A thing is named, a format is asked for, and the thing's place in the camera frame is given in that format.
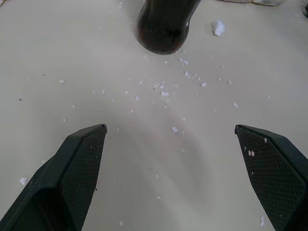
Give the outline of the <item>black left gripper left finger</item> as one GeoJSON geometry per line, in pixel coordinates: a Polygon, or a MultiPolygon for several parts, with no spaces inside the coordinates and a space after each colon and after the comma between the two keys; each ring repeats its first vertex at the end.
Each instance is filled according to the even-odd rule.
{"type": "Polygon", "coordinates": [[[69,135],[0,220],[0,231],[81,231],[96,190],[107,126],[69,135]]]}

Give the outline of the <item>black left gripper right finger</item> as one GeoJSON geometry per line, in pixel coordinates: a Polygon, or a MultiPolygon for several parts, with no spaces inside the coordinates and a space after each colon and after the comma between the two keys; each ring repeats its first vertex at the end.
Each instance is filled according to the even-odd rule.
{"type": "Polygon", "coordinates": [[[250,183],[275,231],[308,231],[308,159],[284,136],[236,125],[250,183]]]}

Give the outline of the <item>large white crumb chunk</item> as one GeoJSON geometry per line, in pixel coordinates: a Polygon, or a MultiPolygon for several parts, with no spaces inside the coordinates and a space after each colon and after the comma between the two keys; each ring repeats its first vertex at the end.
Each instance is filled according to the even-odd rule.
{"type": "Polygon", "coordinates": [[[220,20],[215,20],[212,23],[213,35],[220,37],[225,33],[225,25],[220,20]]]}

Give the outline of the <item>dark glass bottle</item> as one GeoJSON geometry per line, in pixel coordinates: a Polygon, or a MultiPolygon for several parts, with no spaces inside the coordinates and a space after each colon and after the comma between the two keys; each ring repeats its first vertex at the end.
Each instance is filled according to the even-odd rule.
{"type": "Polygon", "coordinates": [[[167,55],[184,44],[189,23],[201,0],[145,0],[137,21],[137,38],[147,50],[167,55]]]}

